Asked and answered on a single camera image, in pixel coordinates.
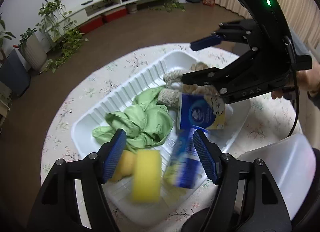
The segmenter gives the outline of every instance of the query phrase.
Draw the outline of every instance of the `green cloth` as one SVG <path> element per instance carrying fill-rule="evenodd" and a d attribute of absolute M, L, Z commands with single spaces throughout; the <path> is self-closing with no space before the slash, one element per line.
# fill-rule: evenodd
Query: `green cloth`
<path fill-rule="evenodd" d="M 105 116 L 109 126 L 100 126 L 92 131 L 99 144 L 109 142 L 118 128 L 127 134 L 127 149 L 134 152 L 145 147 L 162 145 L 169 135 L 173 121 L 165 105 L 157 105 L 163 87 L 143 91 L 136 96 L 132 106 L 124 112 L 116 111 Z"/>

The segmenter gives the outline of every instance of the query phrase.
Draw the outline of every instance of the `brown floor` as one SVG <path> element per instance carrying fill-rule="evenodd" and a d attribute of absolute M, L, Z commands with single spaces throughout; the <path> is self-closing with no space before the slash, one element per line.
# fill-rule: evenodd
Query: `brown floor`
<path fill-rule="evenodd" d="M 241 19 L 219 6 L 187 4 L 186 12 L 143 9 L 85 35 L 79 53 L 53 74 L 31 78 L 30 88 L 12 102 L 0 138 L 0 197 L 26 225 L 40 188 L 40 161 L 46 132 L 69 92 L 103 65 L 136 49 L 190 42 L 209 35 L 218 23 Z M 220 48 L 231 51 L 232 43 Z"/>

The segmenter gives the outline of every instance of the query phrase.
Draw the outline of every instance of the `dark clothing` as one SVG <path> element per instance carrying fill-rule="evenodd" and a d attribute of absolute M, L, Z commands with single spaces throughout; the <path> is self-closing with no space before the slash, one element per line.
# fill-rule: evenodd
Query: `dark clothing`
<path fill-rule="evenodd" d="M 310 96 L 309 92 L 308 92 L 308 98 L 313 102 L 313 104 L 320 109 L 320 92 L 315 96 L 312 97 Z"/>

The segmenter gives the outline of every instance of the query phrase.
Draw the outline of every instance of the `translucent plastic container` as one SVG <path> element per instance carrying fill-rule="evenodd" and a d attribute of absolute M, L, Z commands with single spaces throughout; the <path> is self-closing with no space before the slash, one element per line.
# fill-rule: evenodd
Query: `translucent plastic container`
<path fill-rule="evenodd" d="M 123 111 L 132 104 L 134 97 L 142 91 L 165 85 L 162 78 L 167 72 L 175 69 L 189 69 L 192 64 L 199 62 L 196 58 L 182 51 L 172 51 L 156 60 L 128 81 L 107 95 L 94 107 L 88 110 L 72 126 L 71 137 L 82 158 L 91 152 L 97 152 L 100 145 L 92 137 L 92 130 L 98 126 L 105 126 L 106 112 Z M 240 101 L 227 105 L 227 125 L 223 130 L 212 131 L 210 140 L 218 144 L 226 152 L 240 132 L 251 107 L 250 101 Z M 169 109 L 172 119 L 177 119 L 177 110 Z M 162 174 L 169 163 L 170 154 L 177 139 L 176 126 L 172 128 L 166 142 L 162 146 L 150 150 L 160 150 L 162 156 Z M 117 183 L 107 182 L 103 185 L 106 196 L 117 208 L 133 222 L 151 226 L 166 218 L 180 204 L 182 204 L 206 179 L 203 168 L 200 168 L 194 189 L 176 189 L 163 184 L 161 200 L 158 204 L 133 204 L 129 200 L 132 178 L 124 178 Z"/>
<path fill-rule="evenodd" d="M 316 157 L 307 138 L 295 134 L 277 143 L 242 154 L 238 160 L 253 162 L 264 160 L 287 206 L 292 220 L 303 203 L 316 171 Z M 243 189 L 237 195 L 243 195 Z M 237 198 L 236 207 L 241 208 L 242 197 Z"/>

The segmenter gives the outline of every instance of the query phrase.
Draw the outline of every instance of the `black cable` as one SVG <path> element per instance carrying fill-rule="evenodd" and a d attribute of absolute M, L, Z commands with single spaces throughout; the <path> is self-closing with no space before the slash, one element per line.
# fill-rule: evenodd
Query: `black cable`
<path fill-rule="evenodd" d="M 294 119 L 293 126 L 292 126 L 291 131 L 287 137 L 292 135 L 294 129 L 296 128 L 296 125 L 298 122 L 298 117 L 299 117 L 299 89 L 298 89 L 298 82 L 297 82 L 297 74 L 293 68 L 291 68 L 291 69 L 292 69 L 292 75 L 293 75 L 294 90 L 296 93 L 296 118 Z"/>

